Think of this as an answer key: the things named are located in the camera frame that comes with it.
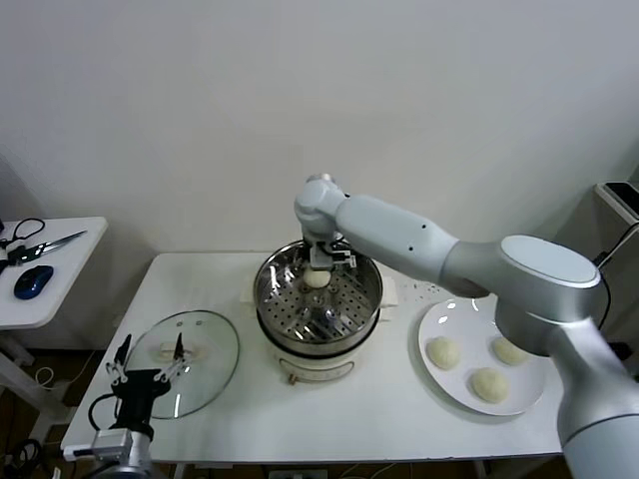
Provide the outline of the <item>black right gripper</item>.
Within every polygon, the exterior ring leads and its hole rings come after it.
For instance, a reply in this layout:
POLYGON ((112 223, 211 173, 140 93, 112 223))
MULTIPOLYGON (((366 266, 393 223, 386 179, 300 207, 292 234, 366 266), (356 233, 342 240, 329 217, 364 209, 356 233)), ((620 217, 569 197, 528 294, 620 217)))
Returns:
POLYGON ((329 253, 334 264, 356 267, 356 254, 350 244, 344 241, 334 241, 330 245, 329 253))

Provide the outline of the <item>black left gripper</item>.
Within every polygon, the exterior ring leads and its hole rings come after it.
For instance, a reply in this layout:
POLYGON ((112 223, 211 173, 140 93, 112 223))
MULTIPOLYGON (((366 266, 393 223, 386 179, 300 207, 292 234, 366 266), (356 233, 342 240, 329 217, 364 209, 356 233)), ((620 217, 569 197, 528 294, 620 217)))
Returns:
POLYGON ((154 402, 167 394, 172 380, 187 368, 182 335, 176 340, 173 361, 160 369, 125 370, 132 335, 128 334, 116 350, 112 361, 106 363, 112 391, 121 404, 111 429, 129 429, 138 433, 153 433, 150 421, 154 402))

